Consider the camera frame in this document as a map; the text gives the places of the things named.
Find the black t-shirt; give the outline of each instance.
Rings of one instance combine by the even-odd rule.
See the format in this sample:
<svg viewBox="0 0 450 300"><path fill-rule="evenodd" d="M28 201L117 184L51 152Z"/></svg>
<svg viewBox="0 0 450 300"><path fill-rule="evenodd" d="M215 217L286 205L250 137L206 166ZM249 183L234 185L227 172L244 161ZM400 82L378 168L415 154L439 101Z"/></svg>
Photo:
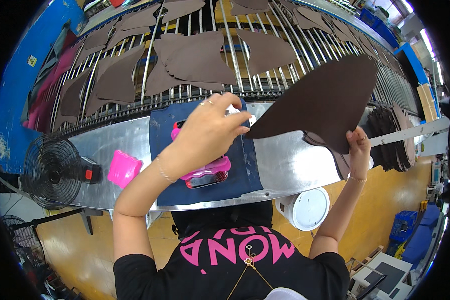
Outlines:
<svg viewBox="0 0 450 300"><path fill-rule="evenodd" d="M340 255L304 257L279 232L263 226L198 231L177 246L158 272L148 256L121 257L114 265L116 294L119 300L227 299L246 268L247 245L258 272L274 289L289 288L308 300L345 297L349 277ZM230 300L264 299L270 291L248 267Z"/></svg>

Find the bracelet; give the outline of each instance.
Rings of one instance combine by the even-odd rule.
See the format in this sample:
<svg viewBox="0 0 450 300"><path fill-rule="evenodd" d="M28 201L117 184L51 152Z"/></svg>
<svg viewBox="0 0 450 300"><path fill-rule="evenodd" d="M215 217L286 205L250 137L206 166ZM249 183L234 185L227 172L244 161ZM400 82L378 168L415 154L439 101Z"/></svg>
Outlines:
<svg viewBox="0 0 450 300"><path fill-rule="evenodd" d="M160 165L160 156L157 155L157 165L158 165L158 171L160 171L160 175L162 175L163 178L165 178L169 183L176 183L177 181L173 181L172 179L170 179L170 176L168 176L167 174L165 174L165 172L162 170L162 166Z"/></svg>
<svg viewBox="0 0 450 300"><path fill-rule="evenodd" d="M366 183L367 179L357 179L355 177L350 176L350 179L356 181L357 183Z"/></svg>

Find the conveyor belt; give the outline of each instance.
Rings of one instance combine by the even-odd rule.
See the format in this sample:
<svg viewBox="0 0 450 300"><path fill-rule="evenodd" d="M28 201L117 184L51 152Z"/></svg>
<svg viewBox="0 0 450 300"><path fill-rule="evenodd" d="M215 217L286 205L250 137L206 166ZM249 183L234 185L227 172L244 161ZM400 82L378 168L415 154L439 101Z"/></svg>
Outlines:
<svg viewBox="0 0 450 300"><path fill-rule="evenodd" d="M120 56L124 51L129 51L138 45L145 44L146 48L146 57L144 55L132 73L136 85L135 103L130 105L107 104L97 112L85 115L85 106L94 85L94 81L89 79L81 95L81 113L78 116L78 122L64 123L63 125L57 124L59 126L58 132L63 135L73 136L98 127L146 116L150 114L151 110L163 108L172 103L204 100L211 93L220 92L208 91L192 87L191 85L181 85L154 96L145 96L144 92L148 76L157 63L153 42L160 33L181 33L190 36L210 30L222 31L225 38L222 58L234 70L237 78L237 85L227 84L224 91L232 92L247 102L274 101L296 81L322 64L331 60L339 60L346 55L360 55L364 53L360 47L350 42L341 42L333 34L328 34L315 28L302 30L298 26L292 26L290 12L282 7L282 4L277 0L271 0L268 3L270 7L269 12L235 17L230 15L233 3L229 0L218 0L215 11L210 9L212 0L205 1L210 2L210 6L204 6L196 13L186 15L166 24L161 23L164 11L163 6L160 6L160 9L157 10L160 17L157 18L157 26L153 28L151 33L126 38L111 51L102 50L90 55L79 66L75 66L74 63L72 69L62 75L59 81L59 90L56 94L52 113L52 124L60 103L60 88L66 80L77 77L88 67L92 70L90 78L93 78L97 64L101 59L110 56ZM139 9L143 9L143 7L132 9L130 13ZM211 26L209 26L209 23L204 22L204 20L209 20L210 17ZM271 69L264 74L251 75L247 64L250 57L249 48L237 36L236 29L260 30L262 34L282 38L295 50L297 61L281 68ZM372 39L369 40L375 49L388 51ZM410 83L381 62L377 62L377 66L379 70L377 85L370 98L369 105L391 107L392 102L395 101L411 115L417 115L417 95ZM360 82L357 82L356 85L357 88L360 88Z"/></svg>

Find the fan guard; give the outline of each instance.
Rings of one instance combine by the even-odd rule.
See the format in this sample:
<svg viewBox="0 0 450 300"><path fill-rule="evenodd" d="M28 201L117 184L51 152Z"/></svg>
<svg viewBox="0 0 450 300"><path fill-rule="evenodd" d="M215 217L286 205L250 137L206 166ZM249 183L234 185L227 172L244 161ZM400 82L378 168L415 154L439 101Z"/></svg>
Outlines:
<svg viewBox="0 0 450 300"><path fill-rule="evenodd" d="M11 229L12 225L24 224L25 221L10 214L2 217L2 222L10 234L15 253L22 263L28 260L34 268L45 265L45 254L42 243L40 243L32 227L28 226L13 231Z"/></svg>
<svg viewBox="0 0 450 300"><path fill-rule="evenodd" d="M77 197L81 172L77 148L63 137L44 134L31 142L25 155L24 189L41 207L58 210Z"/></svg>

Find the woman's arm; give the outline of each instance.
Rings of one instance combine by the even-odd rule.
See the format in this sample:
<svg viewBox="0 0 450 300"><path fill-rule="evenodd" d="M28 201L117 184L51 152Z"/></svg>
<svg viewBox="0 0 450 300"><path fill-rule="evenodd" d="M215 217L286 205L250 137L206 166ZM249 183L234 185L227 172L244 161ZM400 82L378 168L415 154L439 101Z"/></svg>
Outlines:
<svg viewBox="0 0 450 300"><path fill-rule="evenodd" d="M350 144L350 178L340 196L320 226L310 248L309 258L326 253L338 253L342 239L367 179L371 143L362 128L347 133Z"/></svg>
<svg viewBox="0 0 450 300"><path fill-rule="evenodd" d="M190 114L175 141L121 192L114 208L114 258L143 254L154 258L145 215L157 197L180 177L224 155L234 139L250 129L240 126L250 117L241 112L225 117L229 105L242 108L231 93L214 94Z"/></svg>

